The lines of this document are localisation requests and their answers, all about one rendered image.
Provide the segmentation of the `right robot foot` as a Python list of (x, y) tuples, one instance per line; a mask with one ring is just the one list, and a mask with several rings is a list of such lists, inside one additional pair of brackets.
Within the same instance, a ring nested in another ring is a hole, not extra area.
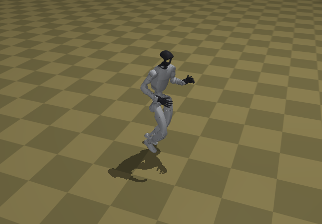
[(148, 142), (149, 140), (148, 139), (146, 139), (145, 141), (144, 141), (144, 144), (148, 147), (148, 149), (151, 151), (151, 152), (153, 152), (153, 153), (156, 153), (156, 148), (153, 146), (153, 144), (151, 143), (151, 144), (148, 144), (147, 142)]

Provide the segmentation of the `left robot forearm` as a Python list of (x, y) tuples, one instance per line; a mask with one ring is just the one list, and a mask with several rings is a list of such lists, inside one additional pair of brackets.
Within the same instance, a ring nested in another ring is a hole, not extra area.
[(178, 79), (178, 78), (177, 78), (177, 79), (175, 80), (175, 84), (177, 84), (177, 85), (181, 85), (181, 86), (182, 86), (182, 85), (185, 85), (185, 82), (184, 82), (184, 81), (182, 81), (181, 79)]

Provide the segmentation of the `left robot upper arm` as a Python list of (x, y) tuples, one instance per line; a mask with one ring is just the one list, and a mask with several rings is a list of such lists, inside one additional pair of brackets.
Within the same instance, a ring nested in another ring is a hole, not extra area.
[(170, 64), (170, 66), (172, 67), (172, 73), (171, 73), (171, 77), (170, 77), (170, 82), (172, 83), (172, 84), (174, 84), (175, 83), (175, 80), (177, 79), (176, 77), (175, 77), (175, 75), (176, 75), (176, 73), (175, 73), (175, 70), (176, 70), (176, 67), (175, 66), (173, 66), (172, 64)]

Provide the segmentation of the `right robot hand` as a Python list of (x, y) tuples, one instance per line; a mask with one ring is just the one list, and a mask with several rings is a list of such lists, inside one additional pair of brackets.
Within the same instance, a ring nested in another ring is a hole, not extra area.
[(160, 102), (162, 105), (164, 105), (165, 107), (168, 107), (171, 106), (169, 104), (172, 104), (172, 103), (169, 103), (169, 102), (172, 102), (172, 101), (169, 101), (169, 100), (166, 100), (166, 99), (169, 99), (170, 97), (166, 97), (166, 98), (161, 98), (160, 96), (156, 95), (156, 97), (158, 97), (158, 100), (157, 102)]

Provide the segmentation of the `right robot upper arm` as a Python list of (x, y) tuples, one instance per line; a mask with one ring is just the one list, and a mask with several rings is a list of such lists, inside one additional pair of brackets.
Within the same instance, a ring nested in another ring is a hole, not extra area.
[(157, 77), (158, 73), (159, 71), (157, 69), (152, 69), (148, 73), (148, 76), (146, 77), (146, 79), (144, 80), (141, 86), (145, 86), (148, 89), (147, 85), (150, 84), (150, 82)]

